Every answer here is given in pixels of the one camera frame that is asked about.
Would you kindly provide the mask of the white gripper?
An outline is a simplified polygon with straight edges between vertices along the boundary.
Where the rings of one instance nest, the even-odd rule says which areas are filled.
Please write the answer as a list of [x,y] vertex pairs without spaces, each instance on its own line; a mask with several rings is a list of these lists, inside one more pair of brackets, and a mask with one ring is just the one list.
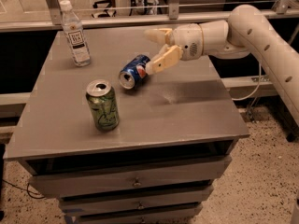
[[[176,45],[169,46],[172,44],[172,32]],[[163,45],[158,54],[146,64],[148,75],[160,73],[177,64],[180,59],[196,60],[203,54],[203,31],[196,23],[181,25],[174,31],[171,28],[147,29],[144,35],[149,41]]]

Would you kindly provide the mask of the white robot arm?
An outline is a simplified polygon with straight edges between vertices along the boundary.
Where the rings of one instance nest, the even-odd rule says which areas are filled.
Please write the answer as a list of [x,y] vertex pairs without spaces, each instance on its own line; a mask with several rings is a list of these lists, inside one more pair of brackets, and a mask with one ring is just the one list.
[[196,60],[204,55],[233,59],[252,54],[293,119],[299,122],[299,53],[282,39],[256,7],[238,6],[226,21],[189,23],[175,29],[148,29],[145,36],[162,46],[146,64],[149,75],[179,61]]

